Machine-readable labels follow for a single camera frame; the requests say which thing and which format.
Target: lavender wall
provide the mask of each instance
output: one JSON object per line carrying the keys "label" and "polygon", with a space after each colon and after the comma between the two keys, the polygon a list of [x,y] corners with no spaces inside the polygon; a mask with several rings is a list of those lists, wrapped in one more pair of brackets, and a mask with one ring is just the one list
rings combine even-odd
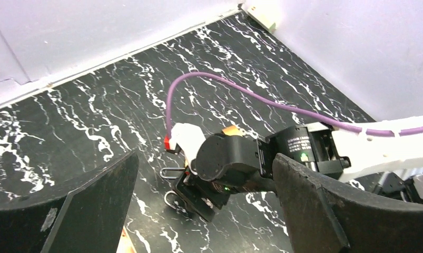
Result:
{"label": "lavender wall", "polygon": [[423,115],[423,0],[247,0],[275,36],[376,120]]}
{"label": "lavender wall", "polygon": [[1,0],[0,103],[215,20],[238,2]]}

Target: marble pattern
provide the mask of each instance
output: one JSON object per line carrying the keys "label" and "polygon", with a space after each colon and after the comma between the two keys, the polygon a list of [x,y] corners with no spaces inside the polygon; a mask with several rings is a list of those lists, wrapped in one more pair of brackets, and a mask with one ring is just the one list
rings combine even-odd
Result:
{"label": "marble pattern", "polygon": [[[0,202],[46,191],[136,148],[139,178],[125,226],[137,252],[291,252],[274,194],[232,196],[213,223],[163,202],[171,182],[159,170],[183,160],[163,150],[164,101],[170,83],[191,71],[215,73],[279,103],[342,121],[371,121],[239,13],[0,109]],[[199,125],[206,134],[235,124],[256,138],[313,122],[208,79],[179,85],[173,103],[174,122]]]}

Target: purple cable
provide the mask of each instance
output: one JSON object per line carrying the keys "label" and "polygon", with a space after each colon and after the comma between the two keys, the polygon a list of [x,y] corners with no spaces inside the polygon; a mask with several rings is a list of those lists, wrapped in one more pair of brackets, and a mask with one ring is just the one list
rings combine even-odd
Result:
{"label": "purple cable", "polygon": [[[328,118],[326,116],[323,116],[321,114],[315,113],[315,112],[311,112],[311,111],[307,111],[304,109],[300,109],[300,108],[295,108],[292,106],[288,106],[288,105],[283,105],[283,104],[279,104],[279,103],[275,103],[273,101],[270,101],[268,99],[265,99],[263,97],[261,97],[260,95],[257,95],[253,92],[250,92],[246,89],[244,89],[243,87],[227,80],[224,79],[222,77],[219,77],[217,75],[213,75],[210,73],[205,73],[205,72],[191,72],[191,73],[187,73],[187,74],[183,74],[179,77],[177,77],[177,79],[174,80],[174,82],[172,82],[169,90],[168,90],[168,97],[166,98],[166,130],[168,132],[168,138],[171,138],[171,130],[172,130],[172,124],[171,124],[171,105],[172,105],[172,96],[173,93],[175,91],[175,87],[182,82],[185,79],[188,79],[190,77],[194,77],[194,76],[202,76],[202,77],[208,77],[211,79],[215,79],[221,83],[224,83],[226,85],[229,85],[249,96],[254,97],[255,99],[271,105],[273,107],[276,108],[280,108],[286,111],[290,111],[290,112],[295,112],[295,113],[299,113],[305,116],[309,116],[312,118],[317,119],[319,122],[324,122],[326,124],[329,124],[331,126],[346,130],[346,131],[350,131],[350,132],[354,132],[354,133],[360,133],[362,132],[362,128],[358,127],[358,126],[354,126],[354,125],[349,125],[331,118]],[[400,131],[400,136],[406,136],[406,135],[413,135],[413,134],[418,134],[418,133],[423,133],[423,126],[420,126],[418,128],[410,128],[410,129],[403,129]],[[375,129],[367,129],[366,130],[366,134],[367,135],[373,135],[373,136],[380,136],[380,137],[394,137],[395,134],[393,131],[391,130],[375,130]]]}

